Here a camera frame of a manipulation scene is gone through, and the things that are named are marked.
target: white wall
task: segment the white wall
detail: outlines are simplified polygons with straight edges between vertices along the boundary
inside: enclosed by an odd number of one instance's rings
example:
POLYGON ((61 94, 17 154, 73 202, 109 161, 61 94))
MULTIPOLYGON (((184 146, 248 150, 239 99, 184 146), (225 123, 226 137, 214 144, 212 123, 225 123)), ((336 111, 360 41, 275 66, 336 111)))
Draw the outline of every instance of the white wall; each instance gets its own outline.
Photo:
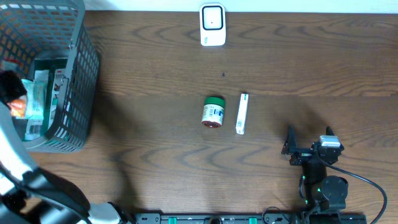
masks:
POLYGON ((198 11, 219 2, 229 12, 398 13, 398 0, 84 0, 87 10, 198 11))

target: gray plastic basket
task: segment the gray plastic basket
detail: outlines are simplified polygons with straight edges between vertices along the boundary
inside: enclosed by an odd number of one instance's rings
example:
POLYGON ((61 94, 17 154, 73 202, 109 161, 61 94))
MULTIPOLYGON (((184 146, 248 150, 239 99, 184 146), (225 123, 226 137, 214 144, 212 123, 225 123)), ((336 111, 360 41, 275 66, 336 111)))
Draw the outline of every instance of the gray plastic basket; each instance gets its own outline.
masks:
POLYGON ((86 141, 99 62, 84 15, 82 0, 0 0, 0 60, 19 60, 32 78, 35 59, 68 59, 54 121, 43 136, 24 142, 30 151, 73 152, 86 141))

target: wooden table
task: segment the wooden table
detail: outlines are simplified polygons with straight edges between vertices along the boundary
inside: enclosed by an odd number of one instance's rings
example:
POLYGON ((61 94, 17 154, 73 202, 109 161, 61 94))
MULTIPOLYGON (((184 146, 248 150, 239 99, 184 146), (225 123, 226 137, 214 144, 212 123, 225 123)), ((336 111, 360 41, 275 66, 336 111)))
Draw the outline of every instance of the wooden table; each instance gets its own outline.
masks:
MULTIPOLYGON (((346 149, 335 164, 380 184, 398 219, 398 18, 393 15, 228 13, 222 47, 200 45, 198 13, 87 12, 101 57, 91 134, 73 154, 34 154, 91 202, 133 210, 262 212, 304 206, 300 167, 280 154, 288 124, 302 146, 330 125, 346 149), (235 133, 248 92, 245 135, 235 133), (224 125, 200 124, 208 95, 224 125)), ((382 206, 352 177, 348 212, 382 206)))

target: green lid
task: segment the green lid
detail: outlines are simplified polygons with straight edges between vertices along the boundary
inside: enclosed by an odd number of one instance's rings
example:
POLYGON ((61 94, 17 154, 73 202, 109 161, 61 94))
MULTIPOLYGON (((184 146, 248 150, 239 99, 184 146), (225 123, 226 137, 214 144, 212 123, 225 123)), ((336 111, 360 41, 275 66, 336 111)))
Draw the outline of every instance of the green lid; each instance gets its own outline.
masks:
POLYGON ((205 105, 207 104, 216 104, 222 107, 225 107, 225 101, 218 97, 208 97, 205 100, 205 105))

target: black square outline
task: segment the black square outline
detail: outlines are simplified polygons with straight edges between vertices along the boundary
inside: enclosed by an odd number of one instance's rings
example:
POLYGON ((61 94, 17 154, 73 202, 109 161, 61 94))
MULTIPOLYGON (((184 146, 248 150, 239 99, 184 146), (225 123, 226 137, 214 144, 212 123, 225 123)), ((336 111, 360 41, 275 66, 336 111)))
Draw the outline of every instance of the black square outline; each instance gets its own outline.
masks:
POLYGON ((220 30, 224 27, 224 17, 223 17, 223 8, 221 6, 205 6, 201 9, 201 26, 204 28, 204 30, 220 30), (207 7, 218 7, 221 9, 221 27, 216 28, 216 29, 206 29, 205 28, 205 8, 207 7))

